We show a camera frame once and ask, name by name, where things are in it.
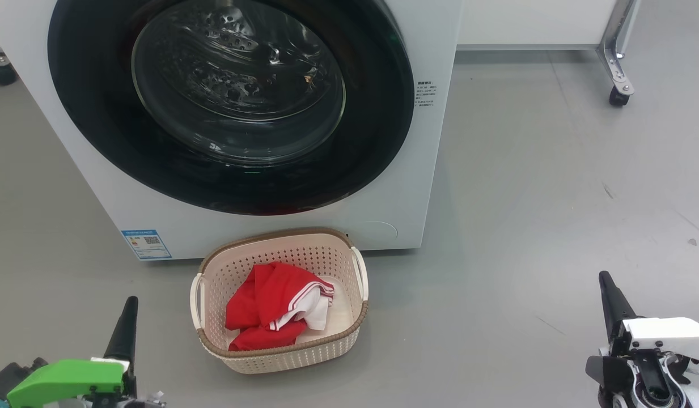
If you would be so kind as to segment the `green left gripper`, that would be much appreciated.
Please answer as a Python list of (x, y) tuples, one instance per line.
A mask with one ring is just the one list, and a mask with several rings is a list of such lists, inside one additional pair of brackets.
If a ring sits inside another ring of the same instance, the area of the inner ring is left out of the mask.
[[(113, 330), (106, 359), (134, 363), (137, 340), (138, 297), (126, 300)], [(124, 366), (118, 362), (60, 360), (40, 367), (7, 394), (11, 408), (46, 408), (51, 403), (75, 397), (93, 397), (97, 402), (123, 397)]]

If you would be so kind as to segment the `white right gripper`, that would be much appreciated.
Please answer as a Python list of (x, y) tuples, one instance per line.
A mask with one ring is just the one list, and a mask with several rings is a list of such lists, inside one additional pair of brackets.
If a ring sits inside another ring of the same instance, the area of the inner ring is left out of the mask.
[(658, 349), (699, 361), (699, 322), (691, 318), (636, 318), (608, 271), (599, 273), (601, 305), (611, 356)]

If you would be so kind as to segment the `red and white garment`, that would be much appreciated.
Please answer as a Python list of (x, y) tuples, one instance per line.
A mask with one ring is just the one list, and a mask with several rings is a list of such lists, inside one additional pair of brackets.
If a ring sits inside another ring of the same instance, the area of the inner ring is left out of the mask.
[(238, 331), (229, 351), (295, 345), (306, 330), (326, 328), (334, 285), (281, 262), (254, 265), (226, 305), (224, 326)]

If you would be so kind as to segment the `round black glass washer door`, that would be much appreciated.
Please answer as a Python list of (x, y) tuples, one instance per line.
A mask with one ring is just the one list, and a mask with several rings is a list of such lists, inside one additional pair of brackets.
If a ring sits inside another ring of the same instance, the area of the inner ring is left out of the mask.
[(385, 171), (413, 115), (383, 0), (57, 0), (48, 58), (101, 155), (224, 213), (341, 201)]

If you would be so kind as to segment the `cream perforated laundry basket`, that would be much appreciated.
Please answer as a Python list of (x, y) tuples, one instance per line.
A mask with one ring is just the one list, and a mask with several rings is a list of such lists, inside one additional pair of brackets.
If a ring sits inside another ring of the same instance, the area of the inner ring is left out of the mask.
[[(295, 345), (229, 351), (238, 331), (225, 328), (226, 305), (254, 265), (281, 262), (334, 285), (326, 328), (306, 330)], [(202, 346), (243, 374), (307, 367), (346, 354), (356, 343), (369, 309), (364, 258), (346, 235), (328, 228), (290, 229), (224, 244), (210, 253), (193, 280), (189, 304)]]

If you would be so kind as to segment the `white front-load washing machine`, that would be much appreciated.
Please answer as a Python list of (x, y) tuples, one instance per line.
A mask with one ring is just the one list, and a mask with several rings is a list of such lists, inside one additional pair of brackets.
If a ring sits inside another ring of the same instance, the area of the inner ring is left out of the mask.
[(413, 100), (404, 144), (367, 186), (327, 206), (279, 216), (231, 214), (178, 201), (137, 181), (101, 155), (70, 119), (52, 81), (48, 36), (56, 2), (0, 0), (0, 46), (120, 233), (157, 230), (172, 259), (204, 258), (227, 242), (308, 227), (339, 231), (359, 250), (420, 247), (463, 0), (383, 0), (406, 47), (414, 93), (418, 81), (433, 81), (437, 86), (434, 106), (415, 108)]

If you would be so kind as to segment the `blue energy label sticker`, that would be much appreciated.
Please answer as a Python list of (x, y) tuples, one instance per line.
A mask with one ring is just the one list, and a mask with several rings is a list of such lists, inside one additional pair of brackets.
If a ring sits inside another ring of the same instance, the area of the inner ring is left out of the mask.
[(161, 240), (157, 230), (121, 230), (121, 234), (140, 260), (172, 259), (170, 251)]

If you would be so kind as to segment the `small printed text label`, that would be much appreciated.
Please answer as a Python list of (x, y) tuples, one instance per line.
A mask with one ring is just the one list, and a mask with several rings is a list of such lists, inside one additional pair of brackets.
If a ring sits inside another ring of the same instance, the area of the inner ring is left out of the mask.
[(437, 86), (433, 81), (418, 81), (415, 86), (415, 108), (430, 108), (434, 106), (437, 96)]

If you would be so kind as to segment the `white partition board chrome leg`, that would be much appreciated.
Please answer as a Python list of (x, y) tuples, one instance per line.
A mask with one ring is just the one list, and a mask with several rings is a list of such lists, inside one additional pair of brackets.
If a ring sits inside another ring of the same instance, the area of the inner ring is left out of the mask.
[(592, 50), (619, 91), (640, 0), (463, 0), (459, 51)]

